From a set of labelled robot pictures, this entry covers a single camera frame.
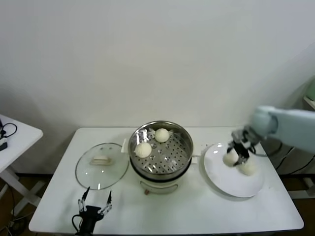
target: white wall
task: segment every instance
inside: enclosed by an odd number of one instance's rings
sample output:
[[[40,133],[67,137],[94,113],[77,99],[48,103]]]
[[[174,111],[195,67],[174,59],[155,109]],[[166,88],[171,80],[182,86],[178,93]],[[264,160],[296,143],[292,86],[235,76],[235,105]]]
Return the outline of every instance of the white wall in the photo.
[[[14,168],[52,173],[81,126],[230,126],[259,104],[293,104],[315,72],[314,9],[313,0],[0,0],[0,113],[44,132]]]

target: floor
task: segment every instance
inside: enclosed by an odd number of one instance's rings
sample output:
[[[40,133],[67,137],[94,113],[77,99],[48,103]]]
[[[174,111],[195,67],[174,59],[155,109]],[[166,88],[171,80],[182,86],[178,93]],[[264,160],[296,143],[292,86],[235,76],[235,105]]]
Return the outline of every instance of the floor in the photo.
[[[35,183],[37,183],[39,180],[45,182],[45,186],[38,193],[38,196],[41,197],[44,194],[46,187],[48,186],[48,183],[50,181],[49,177],[21,177],[20,178],[20,182],[28,189],[31,189],[35,185]],[[285,178],[283,179],[283,183],[285,187],[287,188],[287,190],[306,189],[306,186],[304,185],[302,180],[298,178]],[[0,179],[0,189],[2,189],[4,184],[5,183],[2,181],[2,179]],[[16,203],[22,198],[22,196],[15,190],[13,190],[13,196]],[[277,232],[277,233],[272,234],[273,236],[300,236],[300,235],[314,236],[315,235],[315,224],[314,224],[315,199],[294,200],[294,203],[304,220],[304,223],[305,223],[304,228],[299,231]],[[12,206],[13,206],[13,201],[12,201],[11,192],[7,190],[5,195],[0,199],[0,212],[1,212],[0,229],[3,226],[8,225],[8,223],[10,222],[12,218],[12,215],[10,214]],[[35,207],[28,204],[23,209],[23,211],[19,214],[19,216],[24,216],[34,211],[35,211]],[[28,217],[26,217],[28,220],[27,224],[29,223],[31,217],[32,215],[29,215]],[[50,234],[36,234],[34,232],[29,231],[28,226],[27,226],[25,230],[19,235],[20,236],[48,236]],[[0,233],[0,236],[7,236],[7,230],[3,230]]]

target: table leg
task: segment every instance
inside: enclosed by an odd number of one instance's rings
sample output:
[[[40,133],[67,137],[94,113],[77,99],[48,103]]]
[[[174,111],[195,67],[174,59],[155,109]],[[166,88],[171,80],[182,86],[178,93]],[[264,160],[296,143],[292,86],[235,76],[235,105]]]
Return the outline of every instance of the table leg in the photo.
[[[44,185],[43,182],[39,181],[31,191],[29,191],[26,187],[24,187],[23,184],[21,184],[12,173],[8,170],[4,170],[0,173],[0,177],[10,186],[12,186],[16,191],[18,191],[20,194],[24,196],[24,198],[16,205],[14,209],[14,214],[17,215],[23,207],[27,203],[30,203],[34,206],[38,206],[40,202],[40,197],[36,196],[35,193],[41,189],[41,187]]]
[[[315,198],[315,184],[311,178],[303,178],[304,183],[309,187],[308,190],[289,191],[292,199]]]
[[[6,168],[6,170],[7,170],[13,177],[15,177],[17,180],[19,180],[19,177],[14,173],[13,170],[11,170],[10,167]],[[0,199],[3,197],[3,195],[5,194],[5,192],[7,191],[7,189],[8,189],[8,185],[5,184],[5,185],[3,186],[3,188],[1,189],[1,191],[0,191]]]

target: pot handle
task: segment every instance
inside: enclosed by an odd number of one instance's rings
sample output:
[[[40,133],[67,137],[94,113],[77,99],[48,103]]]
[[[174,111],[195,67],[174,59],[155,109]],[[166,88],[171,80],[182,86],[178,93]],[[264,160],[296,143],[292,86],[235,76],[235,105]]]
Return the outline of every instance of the pot handle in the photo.
[[[192,164],[198,164],[198,158],[201,156],[201,150],[197,147],[196,143],[193,143],[193,151],[192,151],[192,155],[191,155],[191,163]]]
[[[128,153],[128,140],[124,139],[122,149],[120,150],[121,153]]]

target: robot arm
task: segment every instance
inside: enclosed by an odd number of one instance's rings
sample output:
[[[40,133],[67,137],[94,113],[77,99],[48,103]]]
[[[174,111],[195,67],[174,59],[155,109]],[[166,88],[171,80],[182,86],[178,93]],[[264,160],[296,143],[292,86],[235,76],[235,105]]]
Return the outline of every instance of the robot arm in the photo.
[[[247,159],[248,149],[267,137],[315,153],[315,113],[269,106],[257,107],[249,125],[232,132],[233,141],[230,147],[235,148],[241,158]]]

